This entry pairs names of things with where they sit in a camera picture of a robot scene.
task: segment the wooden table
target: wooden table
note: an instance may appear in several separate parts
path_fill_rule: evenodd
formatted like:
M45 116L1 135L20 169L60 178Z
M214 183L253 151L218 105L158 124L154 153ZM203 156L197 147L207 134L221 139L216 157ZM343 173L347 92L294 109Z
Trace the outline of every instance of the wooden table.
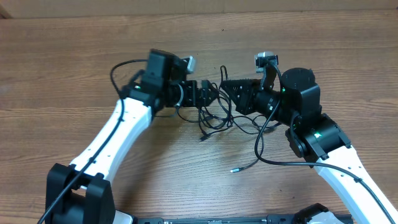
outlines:
M189 78L217 83L220 65L231 79L259 78L253 56L264 50L279 55L282 71L312 68L323 111L398 207L398 11L1 20L0 223L37 221L49 169L79 155L115 106L109 69L146 58L151 48L195 56L197 71ZM119 85L139 68L144 64L120 69ZM300 160L286 129L265 135L264 156ZM233 128L204 142L200 137L196 124L156 118L114 180L117 208L139 217L241 217L294 213L320 202L347 212L308 167L258 163L229 173L255 158L255 136Z

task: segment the cable tip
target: cable tip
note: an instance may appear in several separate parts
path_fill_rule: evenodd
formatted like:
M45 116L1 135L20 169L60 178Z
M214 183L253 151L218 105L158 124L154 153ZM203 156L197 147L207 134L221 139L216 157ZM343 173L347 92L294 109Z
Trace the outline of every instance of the cable tip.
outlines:
M235 169L231 169L230 172L235 173L235 172L239 172L241 170L242 170L241 168L235 168Z

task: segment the wall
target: wall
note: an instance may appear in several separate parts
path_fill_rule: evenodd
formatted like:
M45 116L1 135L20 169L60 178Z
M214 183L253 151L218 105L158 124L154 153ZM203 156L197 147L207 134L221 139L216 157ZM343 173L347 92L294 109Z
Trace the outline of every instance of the wall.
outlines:
M395 9L398 0L0 0L0 5L6 17L38 18Z

